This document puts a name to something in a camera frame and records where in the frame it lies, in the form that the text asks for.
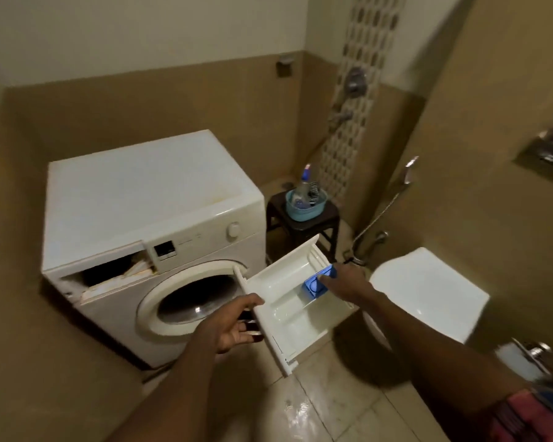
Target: washing machine top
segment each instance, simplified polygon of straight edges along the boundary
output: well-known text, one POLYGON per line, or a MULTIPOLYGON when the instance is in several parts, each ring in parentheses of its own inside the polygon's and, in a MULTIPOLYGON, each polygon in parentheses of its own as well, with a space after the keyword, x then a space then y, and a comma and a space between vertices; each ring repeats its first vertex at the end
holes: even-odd
POLYGON ((42 269, 188 229, 264 198, 209 130, 49 164, 42 269))

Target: person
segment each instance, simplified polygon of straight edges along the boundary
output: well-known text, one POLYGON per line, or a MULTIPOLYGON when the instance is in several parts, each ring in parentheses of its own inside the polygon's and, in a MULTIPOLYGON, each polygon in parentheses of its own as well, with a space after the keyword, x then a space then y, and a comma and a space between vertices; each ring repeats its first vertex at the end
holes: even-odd
MULTIPOLYGON (((320 281, 371 315, 413 381, 472 423, 476 437, 553 440, 552 390, 535 390, 496 359, 415 319, 376 291, 361 268, 339 263, 334 267, 337 277, 323 276, 320 281)), ((256 293, 237 297, 202 321, 168 377, 108 442, 203 441, 214 356, 255 341, 248 333, 250 325, 240 318, 263 303, 256 293)))

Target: person's left hand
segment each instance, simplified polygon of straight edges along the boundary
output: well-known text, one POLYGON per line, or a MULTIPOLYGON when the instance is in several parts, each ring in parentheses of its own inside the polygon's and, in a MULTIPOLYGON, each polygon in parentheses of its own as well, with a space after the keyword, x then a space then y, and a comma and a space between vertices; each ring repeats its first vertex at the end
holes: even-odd
POLYGON ((245 309, 251 310, 254 306, 262 304, 264 304, 264 300, 256 293, 236 297, 211 313, 199 324, 199 327, 209 329, 214 333, 217 339, 216 350, 218 354, 227 352, 237 344, 260 341, 262 336, 257 337, 248 334, 249 331, 259 330, 258 325, 243 320, 252 319, 251 312, 246 313, 245 309))

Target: blue plastic insert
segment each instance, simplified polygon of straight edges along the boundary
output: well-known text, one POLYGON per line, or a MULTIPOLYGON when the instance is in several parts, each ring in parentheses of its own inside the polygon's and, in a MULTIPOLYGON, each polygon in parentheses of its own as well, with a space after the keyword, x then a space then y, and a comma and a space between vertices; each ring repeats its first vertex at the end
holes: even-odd
POLYGON ((309 279, 307 279, 307 281, 303 282, 303 289, 307 291, 313 299, 317 299, 328 291, 326 286, 317 279, 317 277, 321 274, 325 274, 326 276, 330 277, 336 277, 336 269, 333 266, 328 265, 322 271, 317 272, 309 279))

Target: round door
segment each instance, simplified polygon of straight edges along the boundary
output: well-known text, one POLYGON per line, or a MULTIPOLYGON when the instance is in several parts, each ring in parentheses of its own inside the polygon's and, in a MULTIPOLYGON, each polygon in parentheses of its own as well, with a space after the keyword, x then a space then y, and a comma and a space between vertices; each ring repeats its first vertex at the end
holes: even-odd
POLYGON ((143 298, 137 325, 155 335, 193 333, 199 322, 238 295, 235 267, 246 270, 233 260, 212 260, 170 276, 143 298))

